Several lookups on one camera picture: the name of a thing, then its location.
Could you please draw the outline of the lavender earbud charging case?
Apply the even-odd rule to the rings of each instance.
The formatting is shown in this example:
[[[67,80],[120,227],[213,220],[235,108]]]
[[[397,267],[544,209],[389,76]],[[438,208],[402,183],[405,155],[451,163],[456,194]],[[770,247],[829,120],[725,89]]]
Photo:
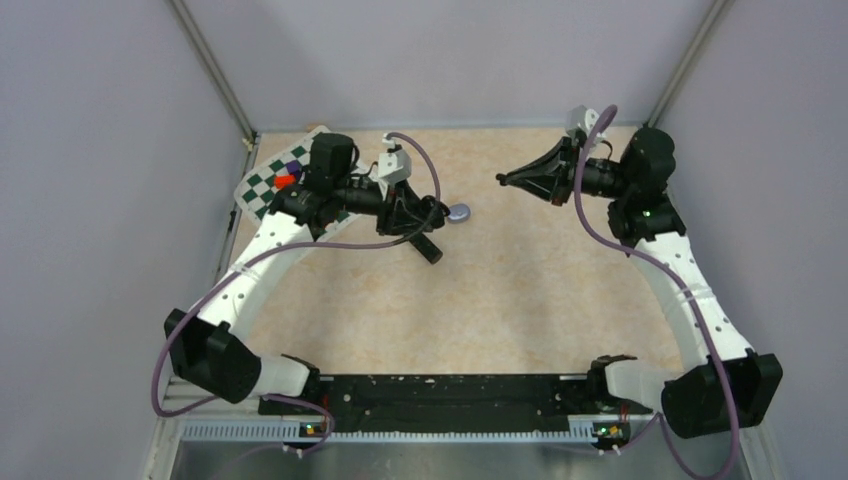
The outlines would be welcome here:
[[[467,204],[458,203],[449,207],[447,221],[452,224],[459,224],[468,221],[471,215],[471,208]]]

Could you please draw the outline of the black earbud charging case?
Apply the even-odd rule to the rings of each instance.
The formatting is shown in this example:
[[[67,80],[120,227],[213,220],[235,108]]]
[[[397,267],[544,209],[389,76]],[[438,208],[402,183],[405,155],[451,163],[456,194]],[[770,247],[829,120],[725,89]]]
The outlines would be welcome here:
[[[425,196],[421,201],[428,218],[433,223],[443,222],[450,215],[449,207],[433,196]]]

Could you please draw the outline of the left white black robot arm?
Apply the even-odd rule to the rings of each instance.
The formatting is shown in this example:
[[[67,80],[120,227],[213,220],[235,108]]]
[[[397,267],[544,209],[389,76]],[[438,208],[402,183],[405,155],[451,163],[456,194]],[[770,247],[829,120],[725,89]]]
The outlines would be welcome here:
[[[251,396],[282,395],[297,413],[319,404],[317,367],[290,355],[261,356],[246,344],[265,302],[286,273],[319,249],[366,251],[409,243],[430,264],[442,251],[427,235],[442,228],[449,208],[441,186],[420,196],[410,185],[413,147],[433,179],[433,161],[411,137],[384,135],[377,161],[360,170],[359,149],[344,134],[320,132],[309,146],[299,173],[283,177],[260,226],[227,273],[186,312],[175,309],[164,323],[166,344],[157,361],[171,363],[174,374],[215,398],[237,404]],[[332,242],[330,229],[343,216],[371,216],[385,242]]]

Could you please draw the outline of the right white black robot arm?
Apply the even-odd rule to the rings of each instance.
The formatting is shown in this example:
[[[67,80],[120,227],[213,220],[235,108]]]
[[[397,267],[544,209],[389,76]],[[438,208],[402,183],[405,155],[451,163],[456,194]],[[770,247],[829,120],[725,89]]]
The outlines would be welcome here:
[[[630,355],[594,360],[586,385],[589,404],[612,412],[625,400],[664,416],[680,438],[726,432],[762,423],[783,377],[773,354],[759,354],[739,333],[702,274],[686,226],[667,194],[676,168],[670,135],[641,127],[617,161],[578,160],[589,145],[576,129],[529,164],[496,176],[561,206],[583,195],[609,200],[612,244],[641,272],[655,295],[678,346],[683,370],[676,373]]]

